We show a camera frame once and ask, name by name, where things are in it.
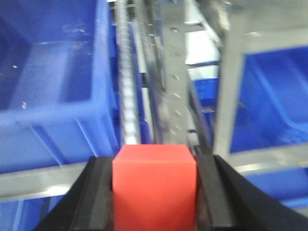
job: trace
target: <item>vertical metal post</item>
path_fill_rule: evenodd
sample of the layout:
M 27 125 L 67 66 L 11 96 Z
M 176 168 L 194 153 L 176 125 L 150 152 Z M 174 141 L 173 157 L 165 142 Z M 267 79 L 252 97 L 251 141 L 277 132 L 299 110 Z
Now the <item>vertical metal post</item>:
M 163 87 L 171 143 L 187 143 L 188 73 L 185 66 L 185 0 L 159 0 Z
M 126 0 L 117 0 L 115 3 L 119 50 L 121 137 L 123 144 L 138 144 L 141 142 L 141 137 L 126 4 Z

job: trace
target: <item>red block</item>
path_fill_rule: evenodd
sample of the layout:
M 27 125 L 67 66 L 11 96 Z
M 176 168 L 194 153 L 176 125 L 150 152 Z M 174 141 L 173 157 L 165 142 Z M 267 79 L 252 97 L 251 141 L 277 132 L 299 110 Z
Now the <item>red block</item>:
M 185 145 L 125 145 L 113 195 L 115 231 L 194 231 L 196 162 Z

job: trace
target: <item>metal frame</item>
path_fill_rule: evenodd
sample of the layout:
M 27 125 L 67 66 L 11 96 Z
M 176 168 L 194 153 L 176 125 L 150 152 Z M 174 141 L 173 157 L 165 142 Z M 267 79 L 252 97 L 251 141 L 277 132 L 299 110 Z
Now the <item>metal frame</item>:
M 308 44 L 305 0 L 203 0 L 200 11 L 221 50 L 220 86 L 213 152 L 238 171 L 298 165 L 308 145 L 258 149 L 230 155 L 244 55 Z
M 147 65 L 154 141 L 187 144 L 185 1 L 135 0 L 135 4 Z
M 0 175 L 0 201 L 65 194 L 86 163 L 46 167 Z

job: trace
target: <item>blue storage bin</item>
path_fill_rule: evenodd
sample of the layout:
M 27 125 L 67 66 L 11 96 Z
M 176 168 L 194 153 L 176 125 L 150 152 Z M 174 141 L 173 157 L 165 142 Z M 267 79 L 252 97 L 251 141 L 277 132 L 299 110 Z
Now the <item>blue storage bin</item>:
M 246 178 L 260 190 L 296 209 L 308 206 L 308 172 L 306 168 L 292 168 L 270 173 L 252 174 Z
M 105 0 L 0 1 L 0 173 L 117 153 L 110 27 Z
M 307 102 L 308 47 L 246 55 L 231 151 L 307 142 Z
M 1 231 L 31 231 L 63 196 L 0 202 Z
M 200 100 L 201 111 L 207 123 L 207 140 L 213 144 L 215 111 L 218 93 L 218 78 L 203 78 L 193 81 L 197 96 Z

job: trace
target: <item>blue plastic bin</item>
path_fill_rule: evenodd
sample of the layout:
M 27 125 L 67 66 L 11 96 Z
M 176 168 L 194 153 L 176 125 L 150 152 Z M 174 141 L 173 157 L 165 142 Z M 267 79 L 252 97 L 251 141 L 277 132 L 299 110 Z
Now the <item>blue plastic bin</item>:
M 231 151 L 308 141 L 307 102 L 308 47 L 246 55 Z
M 218 93 L 218 78 L 203 78 L 194 80 L 193 83 L 200 100 L 202 107 L 201 111 L 207 123 L 206 129 L 209 129 L 206 133 L 206 139 L 212 145 Z
M 110 27 L 105 0 L 0 1 L 0 173 L 118 151 Z
M 63 196 L 0 202 L 1 231 L 31 231 Z
M 287 207 L 297 209 L 308 206 L 308 170 L 306 168 L 297 167 L 253 174 L 246 178 Z

